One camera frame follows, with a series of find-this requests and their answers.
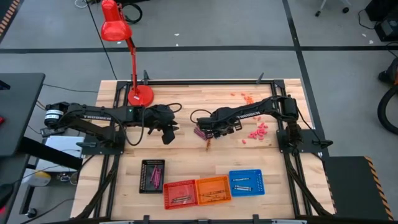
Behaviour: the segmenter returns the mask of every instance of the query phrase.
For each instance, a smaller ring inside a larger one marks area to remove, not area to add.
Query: red desk lamp
[[[154,92],[147,85],[137,85],[136,46],[131,39],[132,31],[124,20],[121,6],[114,0],[103,0],[101,3],[105,22],[101,28],[101,38],[107,41],[127,42],[132,60],[132,88],[128,94],[131,105],[149,106],[154,100]]]

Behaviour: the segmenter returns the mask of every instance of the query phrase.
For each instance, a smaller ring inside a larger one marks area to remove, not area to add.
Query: wooden tabletop
[[[297,100],[304,119],[311,124],[307,102],[300,79],[285,79],[286,92]],[[220,139],[212,139],[206,150],[206,141],[193,133],[195,124],[190,114],[196,109],[214,111],[219,107],[245,105],[241,93],[251,94],[253,100],[260,101],[272,95],[269,85],[173,85],[151,86],[155,93],[153,104],[181,103],[183,109],[175,114],[180,129],[169,145],[163,145],[161,132],[146,134],[142,142],[132,147],[126,146],[119,163],[116,191],[112,211],[113,220],[142,220],[150,215],[151,220],[192,220],[208,219],[251,219],[253,214],[260,218],[293,218],[287,173],[283,155],[279,152],[276,138],[277,122],[271,116],[262,115],[260,121],[241,120],[243,129]],[[116,81],[102,81],[96,106],[111,108],[115,94]],[[208,116],[200,113],[194,115]],[[268,134],[264,140],[248,139],[248,134],[265,122]],[[96,124],[106,126],[104,121]],[[306,126],[300,120],[299,125]],[[136,142],[141,128],[128,128],[127,134]],[[334,213],[332,199],[326,181],[325,171],[319,158],[312,154],[301,154],[307,186],[324,206]],[[165,210],[162,194],[139,194],[141,160],[165,159],[165,182],[199,179],[217,175],[228,175],[230,170],[262,170],[266,194],[255,197],[234,197],[231,202],[217,205]],[[78,215],[90,201],[98,188],[103,156],[95,156],[80,172],[71,217]],[[303,200],[296,186],[302,214]],[[104,215],[107,192],[104,194],[101,214]]]

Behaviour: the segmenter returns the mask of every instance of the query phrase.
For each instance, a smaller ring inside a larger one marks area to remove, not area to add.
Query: blue tray
[[[249,180],[233,181],[248,177]],[[262,181],[261,170],[234,170],[229,172],[229,185],[231,186],[231,194],[233,197],[256,196],[266,194],[264,183]],[[251,187],[251,191],[235,190],[234,186],[240,185]]]

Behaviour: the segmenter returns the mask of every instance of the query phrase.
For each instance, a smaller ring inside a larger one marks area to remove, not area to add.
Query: gray floor
[[[28,0],[22,5],[8,30],[2,49],[51,49],[101,47],[88,9],[78,9],[73,0]],[[342,3],[328,1],[319,18],[314,16],[321,0],[289,0],[301,46],[384,45],[372,30],[358,25],[357,13],[369,0],[352,1],[347,14]],[[280,0],[150,0],[139,3],[142,21],[133,28],[133,39],[140,47],[204,45],[284,45],[292,38]],[[103,16],[92,6],[98,26]],[[364,24],[371,26],[366,14]],[[105,42],[107,47],[125,44]],[[378,123],[376,108],[387,86],[377,74],[385,70],[393,56],[386,51],[304,52],[308,74],[318,105],[323,129],[335,144],[332,156],[370,156],[373,158],[386,197],[396,218],[398,214],[398,137]],[[131,72],[128,53],[109,54],[120,79]],[[104,53],[84,54],[0,54],[2,72],[44,72],[45,83],[81,90],[97,90],[100,80],[113,79]],[[139,52],[137,68],[151,78],[301,78],[295,52],[288,51],[212,51],[212,52]],[[96,95],[72,93],[44,87],[43,103],[69,101],[93,104]],[[389,117],[398,102],[388,106]],[[36,109],[30,125],[43,128],[44,112]],[[40,140],[27,130],[26,136]],[[74,187],[39,189],[32,206],[43,212],[66,198]],[[26,217],[18,215],[21,195],[9,223]],[[66,220],[72,203],[67,202],[32,223]]]

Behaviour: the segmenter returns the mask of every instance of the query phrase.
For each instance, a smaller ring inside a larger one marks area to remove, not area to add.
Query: black desk
[[[0,184],[21,179],[29,155],[73,169],[81,166],[81,159],[24,137],[44,78],[43,73],[0,73],[0,80],[11,86],[10,90],[0,90],[0,116],[5,119],[0,124]],[[20,182],[15,183],[14,193],[0,214],[0,223],[6,223],[19,185]]]

